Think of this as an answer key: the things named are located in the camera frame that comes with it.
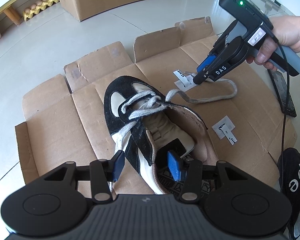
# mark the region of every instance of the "egg carton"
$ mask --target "egg carton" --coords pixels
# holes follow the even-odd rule
[[[23,11],[22,12],[23,18],[25,21],[27,21],[28,19],[31,19],[34,14],[38,14],[40,12],[40,10],[43,11],[47,8],[47,6],[50,7],[51,5],[53,5],[53,3],[58,3],[58,2],[59,2],[59,0],[42,1],[41,5],[37,5],[36,8],[30,9],[30,12],[26,13],[25,11]]]

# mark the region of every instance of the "clothing label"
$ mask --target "clothing label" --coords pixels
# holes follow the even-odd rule
[[[230,118],[227,115],[222,118],[219,122],[212,126],[212,129],[216,132],[220,140],[225,136],[223,131],[219,129],[219,127],[223,124],[226,124],[230,131],[235,128],[234,124],[231,122]]]
[[[177,78],[182,82],[184,87],[188,87],[191,85],[190,81],[186,78],[185,75],[180,70],[176,70],[173,72]]]
[[[175,85],[180,89],[182,90],[183,92],[186,92],[188,90],[190,90],[191,88],[194,88],[195,86],[197,86],[197,84],[195,84],[193,82],[193,76],[189,75],[189,76],[186,76],[187,80],[189,81],[190,85],[188,86],[185,86],[181,80],[178,80],[175,82]]]
[[[233,133],[230,131],[226,124],[221,125],[219,129],[223,131],[223,133],[232,145],[234,145],[237,142],[237,139],[234,137]]]
[[[252,35],[252,37],[248,40],[248,43],[252,46],[256,45],[258,41],[262,39],[263,36],[266,35],[266,32],[259,27],[259,29]]]

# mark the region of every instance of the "black phone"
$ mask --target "black phone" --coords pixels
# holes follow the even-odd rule
[[[284,80],[282,73],[279,71],[272,71],[272,70],[268,69],[268,73],[269,73],[271,81],[273,83],[274,90],[277,94],[281,111],[284,113],[285,105],[286,105],[286,98],[287,98],[286,81]],[[292,117],[297,117],[296,109],[294,107],[294,104],[292,102],[292,98],[291,98],[290,94],[289,94],[289,100],[288,100],[287,115],[290,115]]]

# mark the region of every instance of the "shoelace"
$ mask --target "shoelace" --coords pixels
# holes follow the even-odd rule
[[[233,98],[238,92],[236,84],[233,81],[231,81],[229,79],[224,79],[224,78],[220,78],[216,82],[221,82],[221,81],[228,82],[232,85],[234,91],[231,95],[216,96],[216,97],[212,97],[212,98],[193,99],[193,98],[188,97],[187,94],[185,92],[183,92],[182,90],[172,89],[168,92],[168,94],[165,98],[165,102],[170,102],[176,94],[179,94],[186,102],[192,103],[192,104],[203,104],[203,103],[214,102],[214,101],[218,101],[218,100],[222,100],[222,99]],[[123,114],[125,114],[127,112],[127,107],[128,106],[131,106],[133,103],[139,101],[141,98],[149,96],[149,95],[152,96],[152,97],[149,98],[137,110],[134,110],[129,115],[129,120],[132,120],[132,119],[135,119],[135,118],[138,118],[138,117],[143,117],[143,116],[155,114],[155,113],[161,112],[161,111],[163,111],[164,109],[167,108],[166,105],[163,105],[160,102],[158,102],[159,100],[161,100],[161,97],[156,95],[156,93],[154,91],[145,90],[145,91],[137,93],[132,98],[130,98],[126,103],[124,103],[122,105],[120,110],[122,111]],[[115,152],[117,152],[118,150],[122,150],[122,148],[123,148],[122,144],[123,144],[124,137],[136,125],[136,123],[137,123],[136,121],[131,121],[130,123],[126,124],[124,127],[122,127],[119,130],[117,141],[116,141]]]

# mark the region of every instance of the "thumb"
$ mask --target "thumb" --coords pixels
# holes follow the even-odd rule
[[[259,52],[255,58],[255,62],[259,65],[265,63],[272,55],[272,53],[277,49],[278,45],[270,38],[266,37],[263,42]]]

